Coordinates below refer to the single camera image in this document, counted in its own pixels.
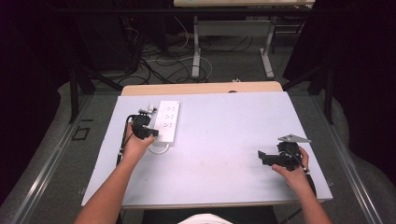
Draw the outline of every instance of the person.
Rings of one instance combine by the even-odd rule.
[[[87,201],[74,223],[116,223],[131,174],[149,145],[154,142],[152,135],[143,140],[134,136],[131,126],[128,125],[126,136],[129,137],[126,140],[122,160],[104,184]],[[308,168],[308,154],[301,147],[300,150],[303,156],[302,163],[305,168]],[[301,166],[291,172],[278,165],[273,165],[272,169],[286,179],[289,187],[297,195],[303,208],[305,223],[331,223],[309,186]]]

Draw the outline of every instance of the desk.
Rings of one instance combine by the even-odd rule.
[[[274,7],[293,5],[313,5],[315,0],[175,0],[176,7]],[[265,75],[274,79],[274,72],[268,52],[276,24],[276,17],[270,21],[198,21],[194,17],[194,59],[192,77],[199,76],[201,49],[200,35],[255,35],[266,36],[264,48],[260,49]]]
[[[163,89],[173,92],[164,94]],[[82,205],[115,168],[126,117],[161,100],[180,101],[175,143],[162,155],[148,151],[143,156],[128,185],[124,208],[297,202],[283,177],[262,165],[257,155],[258,150],[275,155],[279,136],[305,137],[290,98],[276,82],[242,82],[126,87],[115,106]],[[310,155],[318,198],[330,200],[332,194],[312,148],[300,146]]]

